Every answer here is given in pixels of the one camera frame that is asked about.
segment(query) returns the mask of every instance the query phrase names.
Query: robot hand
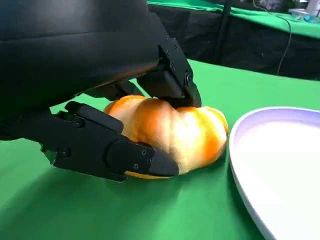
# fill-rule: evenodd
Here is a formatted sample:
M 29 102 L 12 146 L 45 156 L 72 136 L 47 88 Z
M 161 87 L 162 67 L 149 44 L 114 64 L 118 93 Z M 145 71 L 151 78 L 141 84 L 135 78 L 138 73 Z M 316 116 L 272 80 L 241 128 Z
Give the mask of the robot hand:
M 132 142 L 97 109 L 71 101 L 50 112 L 79 94 L 142 95 L 133 78 L 174 108 L 201 106 L 185 55 L 145 0 L 11 0 L 0 10 L 12 12 L 0 14 L 0 140 L 38 142 L 53 166 L 117 182 L 127 171 L 179 174 L 169 155 Z

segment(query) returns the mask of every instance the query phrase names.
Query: plate rim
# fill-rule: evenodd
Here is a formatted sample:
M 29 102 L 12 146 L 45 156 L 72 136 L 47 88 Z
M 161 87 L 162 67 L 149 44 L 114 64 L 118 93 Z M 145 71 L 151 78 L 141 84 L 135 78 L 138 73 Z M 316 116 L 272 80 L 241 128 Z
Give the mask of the plate rim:
M 251 110 L 245 114 L 243 114 L 240 118 L 238 118 L 238 120 L 234 123 L 230 135 L 229 135 L 229 144 L 228 144 L 228 150 L 229 150 L 229 164 L 230 164 L 230 168 L 231 168 L 231 172 L 232 172 L 232 176 L 233 176 L 233 180 L 235 182 L 236 188 L 241 196 L 241 199 L 243 201 L 243 204 L 246 208 L 246 210 L 248 211 L 250 217 L 252 218 L 254 224 L 257 226 L 257 228 L 259 229 L 260 233 L 262 234 L 262 236 L 265 239 L 268 240 L 276 240 L 276 237 L 274 236 L 274 234 L 270 231 L 270 229 L 267 228 L 266 224 L 264 223 L 264 221 L 261 219 L 261 217 L 257 214 L 255 208 L 252 206 L 251 202 L 248 199 L 248 196 L 246 195 L 239 177 L 237 176 L 237 173 L 234 169 L 234 162 L 233 159 L 234 155 L 235 155 L 235 136 L 236 136 L 236 132 L 238 130 L 238 127 L 241 125 L 241 123 L 247 119 L 248 117 L 259 113 L 259 112 L 263 112 L 263 111 L 268 111 L 268 110 L 281 110 L 281 109 L 285 109 L 285 110 L 299 110 L 299 111 L 307 111 L 307 112 L 313 112 L 313 113 L 319 113 L 319 110 L 314 110 L 314 109 L 310 109 L 310 108 L 304 108 L 304 107 L 293 107 L 293 106 L 269 106 L 269 107 L 262 107 L 262 108 L 257 108 L 254 110 Z

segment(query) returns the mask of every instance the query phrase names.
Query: screw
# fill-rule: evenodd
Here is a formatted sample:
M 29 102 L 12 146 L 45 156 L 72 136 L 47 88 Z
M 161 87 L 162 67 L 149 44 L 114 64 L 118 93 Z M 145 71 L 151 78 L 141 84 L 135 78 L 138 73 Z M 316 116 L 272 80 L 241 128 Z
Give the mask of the screw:
M 68 158 L 69 155 L 70 155 L 70 150 L 67 149 L 67 148 L 64 149 L 64 150 L 61 152 L 61 156 L 62 156 L 63 158 Z
M 78 129 L 83 128 L 85 126 L 85 121 L 81 118 L 76 118 L 75 125 Z
M 171 67 L 172 72 L 176 71 L 176 66 L 173 63 L 171 63 L 170 67 Z
M 187 72 L 185 75 L 185 83 L 190 86 L 190 82 L 192 81 L 192 75 L 190 72 Z

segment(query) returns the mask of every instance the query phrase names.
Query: white object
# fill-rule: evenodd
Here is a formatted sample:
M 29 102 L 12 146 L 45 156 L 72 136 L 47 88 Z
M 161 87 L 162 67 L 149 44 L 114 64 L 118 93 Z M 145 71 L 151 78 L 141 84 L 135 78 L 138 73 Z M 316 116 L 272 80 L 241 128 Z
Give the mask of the white object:
M 320 111 L 269 107 L 229 138 L 233 178 L 267 240 L 320 240 Z

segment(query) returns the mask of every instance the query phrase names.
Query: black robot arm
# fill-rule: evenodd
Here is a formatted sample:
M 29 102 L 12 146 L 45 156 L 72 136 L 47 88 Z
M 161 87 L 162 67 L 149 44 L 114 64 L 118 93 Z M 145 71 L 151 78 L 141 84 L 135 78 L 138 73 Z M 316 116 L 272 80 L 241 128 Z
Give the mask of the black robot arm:
M 53 166 L 118 182 L 126 172 L 179 174 L 169 155 L 132 142 L 97 109 L 72 101 L 50 111 L 82 93 L 141 95 L 133 78 L 175 108 L 201 106 L 184 53 L 145 0 L 11 0 L 2 10 L 0 140 L 38 142 Z

